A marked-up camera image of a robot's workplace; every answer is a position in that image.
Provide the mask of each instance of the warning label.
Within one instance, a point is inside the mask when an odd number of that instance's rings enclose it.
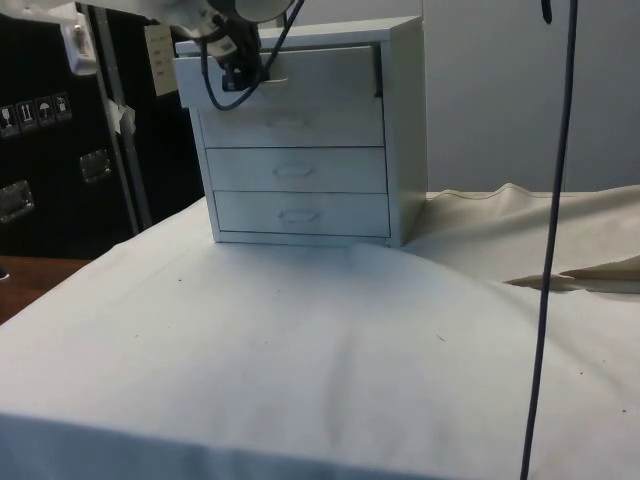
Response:
[[[18,117],[13,105],[0,107],[0,138],[20,135]]]

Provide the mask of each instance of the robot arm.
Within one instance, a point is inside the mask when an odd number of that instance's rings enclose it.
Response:
[[[207,43],[225,73],[225,89],[242,91],[263,75],[259,23],[273,20],[293,0],[87,0],[95,7],[142,15]],[[72,70],[83,70],[88,35],[85,19],[68,0],[0,0],[0,14],[60,24]]]

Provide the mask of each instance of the black cable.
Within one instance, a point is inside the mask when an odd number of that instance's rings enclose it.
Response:
[[[211,87],[211,78],[209,77],[209,53],[207,52],[207,42],[206,41],[200,42],[200,66],[202,69],[202,76],[204,77],[204,85],[207,89],[207,93],[209,94],[209,98],[211,99],[211,103],[213,104],[214,107],[216,107],[218,110],[221,110],[223,112],[227,112],[229,110],[233,110],[234,108],[239,107],[244,102],[246,102],[251,95],[253,95],[253,93],[258,89],[262,81],[268,78],[269,72],[271,71],[271,66],[273,65],[273,62],[276,61],[276,58],[278,58],[278,54],[282,49],[282,45],[284,44],[284,41],[287,39],[287,35],[289,35],[289,30],[291,30],[293,23],[296,21],[296,18],[298,17],[298,14],[300,13],[302,6],[304,5],[304,2],[305,0],[298,0],[298,3],[296,3],[296,6],[293,8],[293,11],[289,16],[289,19],[285,24],[282,30],[282,33],[278,38],[278,41],[276,42],[275,46],[273,47],[273,50],[271,51],[271,55],[269,55],[269,59],[267,60],[267,63],[265,64],[262,70],[262,73],[258,74],[253,84],[247,90],[245,90],[244,93],[238,99],[236,99],[229,105],[222,105],[216,98],[215,93],[213,93],[213,88]]]
[[[545,12],[545,20],[551,18],[551,11]],[[542,362],[544,358],[544,345],[547,332],[547,313],[549,308],[549,291],[551,289],[551,271],[553,267],[553,255],[555,253],[556,234],[558,231],[558,216],[560,213],[560,192],[564,178],[564,166],[567,155],[567,142],[569,138],[569,124],[571,121],[571,106],[573,103],[573,73],[576,54],[576,32],[578,27],[578,0],[571,0],[569,12],[569,38],[567,42],[567,63],[564,84],[564,106],[562,111],[562,126],[560,130],[560,144],[556,160],[555,178],[553,181],[553,196],[551,200],[551,218],[549,220],[549,237],[547,239],[547,252],[542,274],[542,289],[540,293],[540,319],[538,321],[538,340],[536,344],[536,358],[533,370],[533,385],[531,387],[531,403],[529,405],[529,418],[527,420],[527,433],[525,436],[524,452],[522,455],[522,469],[520,480],[529,478],[529,464],[531,461],[531,449],[533,445],[533,433],[538,411],[538,397],[540,395],[540,380],[542,377]]]

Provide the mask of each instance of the metal latch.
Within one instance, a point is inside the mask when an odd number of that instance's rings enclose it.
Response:
[[[23,180],[0,190],[0,223],[9,223],[34,208],[28,182]]]

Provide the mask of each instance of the wrinkled cloth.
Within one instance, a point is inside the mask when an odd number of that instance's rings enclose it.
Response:
[[[0,327],[0,478],[517,478],[537,306],[380,247],[216,245],[201,201]],[[533,478],[638,477],[638,347],[640,304],[552,295]]]

